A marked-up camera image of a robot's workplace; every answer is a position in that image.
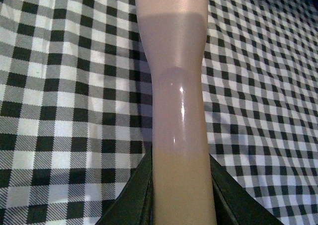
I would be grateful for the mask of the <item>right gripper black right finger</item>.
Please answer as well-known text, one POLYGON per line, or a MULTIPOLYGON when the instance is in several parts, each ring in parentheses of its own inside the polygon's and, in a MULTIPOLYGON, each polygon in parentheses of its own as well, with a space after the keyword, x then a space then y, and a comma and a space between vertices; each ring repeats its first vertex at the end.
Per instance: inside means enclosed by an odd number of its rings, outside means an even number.
POLYGON ((212 156, 210 156, 210 165, 217 224, 282 224, 254 200, 212 156))

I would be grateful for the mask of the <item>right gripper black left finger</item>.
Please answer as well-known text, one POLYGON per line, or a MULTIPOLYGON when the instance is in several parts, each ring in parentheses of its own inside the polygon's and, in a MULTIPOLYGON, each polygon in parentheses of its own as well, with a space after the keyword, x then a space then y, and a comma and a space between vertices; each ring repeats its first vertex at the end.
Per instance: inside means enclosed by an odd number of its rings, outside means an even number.
POLYGON ((102 225, 152 224, 152 152, 145 153, 115 202, 100 218, 102 225))

